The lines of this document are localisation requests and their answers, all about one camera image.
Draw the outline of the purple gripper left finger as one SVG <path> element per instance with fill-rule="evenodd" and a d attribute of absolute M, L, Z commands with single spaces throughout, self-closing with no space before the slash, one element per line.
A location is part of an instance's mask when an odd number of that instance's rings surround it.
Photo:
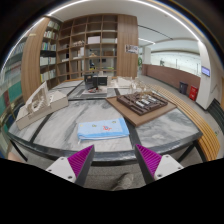
<path fill-rule="evenodd" d="M 60 157 L 47 171 L 83 187 L 95 154 L 93 145 L 88 146 L 70 157 Z"/>

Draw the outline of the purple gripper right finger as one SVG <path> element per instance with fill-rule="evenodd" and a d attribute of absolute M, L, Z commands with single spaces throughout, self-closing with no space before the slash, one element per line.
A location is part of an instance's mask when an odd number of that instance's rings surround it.
<path fill-rule="evenodd" d="M 168 154 L 161 156 L 139 144 L 135 145 L 135 155 L 146 184 L 183 169 L 172 156 Z"/>

